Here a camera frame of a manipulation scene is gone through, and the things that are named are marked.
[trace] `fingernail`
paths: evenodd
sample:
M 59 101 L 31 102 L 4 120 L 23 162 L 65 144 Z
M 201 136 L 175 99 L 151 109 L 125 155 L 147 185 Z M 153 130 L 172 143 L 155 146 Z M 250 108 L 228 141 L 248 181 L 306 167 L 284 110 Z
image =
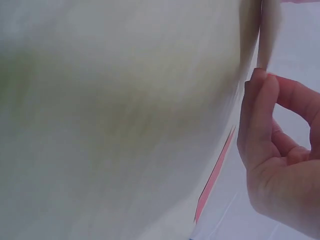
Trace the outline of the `fingernail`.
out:
M 277 77 L 277 75 L 271 73 L 271 72 L 268 72 L 268 77 Z

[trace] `red strip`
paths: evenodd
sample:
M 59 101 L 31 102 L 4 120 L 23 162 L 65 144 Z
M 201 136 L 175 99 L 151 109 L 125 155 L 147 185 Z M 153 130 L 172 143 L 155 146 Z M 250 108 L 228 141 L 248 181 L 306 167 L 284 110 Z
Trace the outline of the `red strip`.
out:
M 203 192 L 198 200 L 198 204 L 197 204 L 197 207 L 196 207 L 196 211 L 195 211 L 195 222 L 197 223 L 199 218 L 200 218 L 200 215 L 206 205 L 206 202 L 208 200 L 208 197 L 210 195 L 210 192 L 218 178 L 218 175 L 220 173 L 220 170 L 221 170 L 221 167 L 222 167 L 222 164 L 225 160 L 225 157 L 226 157 L 226 153 L 227 153 L 227 150 L 231 144 L 231 140 L 234 136 L 234 133 L 235 133 L 235 128 L 230 132 L 225 144 L 224 144 L 224 147 L 222 149 L 222 152 L 218 158 L 218 161 L 216 162 L 215 166 L 214 166 L 214 169 L 209 177 L 209 180 L 208 182 L 206 183 L 204 189 L 203 189 Z

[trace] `red stripe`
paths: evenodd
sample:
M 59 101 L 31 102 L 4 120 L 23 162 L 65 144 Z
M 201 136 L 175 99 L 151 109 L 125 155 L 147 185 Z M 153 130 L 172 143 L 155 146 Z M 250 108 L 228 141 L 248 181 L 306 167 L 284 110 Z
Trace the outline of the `red stripe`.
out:
M 205 187 L 204 187 L 204 190 L 198 200 L 198 204 L 197 204 L 197 207 L 196 207 L 196 211 L 195 211 L 195 222 L 197 223 L 199 218 L 200 218 L 200 215 L 206 205 L 206 202 L 208 200 L 208 197 L 210 195 L 210 192 L 218 178 L 218 175 L 220 173 L 220 170 L 221 170 L 221 167 L 222 167 L 222 164 L 225 160 L 225 157 L 226 157 L 226 153 L 228 151 L 228 148 L 231 144 L 231 140 L 234 136 L 234 133 L 235 133 L 235 128 L 230 132 L 229 134 L 229 137 L 227 138 L 225 144 L 224 144 L 224 147 L 222 149 L 222 152 L 218 158 L 218 161 L 216 162 L 215 166 L 214 166 L 214 169 L 209 177 L 209 180 L 208 182 L 206 183 Z

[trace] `skin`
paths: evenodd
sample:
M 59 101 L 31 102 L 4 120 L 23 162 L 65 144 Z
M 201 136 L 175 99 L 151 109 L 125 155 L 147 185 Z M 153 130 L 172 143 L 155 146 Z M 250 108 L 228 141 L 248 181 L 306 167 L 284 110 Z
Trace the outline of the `skin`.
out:
M 283 133 L 275 104 L 308 122 L 311 150 Z M 245 83 L 237 145 L 253 208 L 320 239 L 320 93 L 256 68 Z

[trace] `blurry white object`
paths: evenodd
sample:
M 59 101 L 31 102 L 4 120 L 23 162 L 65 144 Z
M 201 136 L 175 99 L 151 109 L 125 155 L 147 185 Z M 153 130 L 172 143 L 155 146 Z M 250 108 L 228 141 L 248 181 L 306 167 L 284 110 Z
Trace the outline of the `blurry white object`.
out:
M 0 2 L 0 239 L 187 239 L 259 15 L 257 0 Z

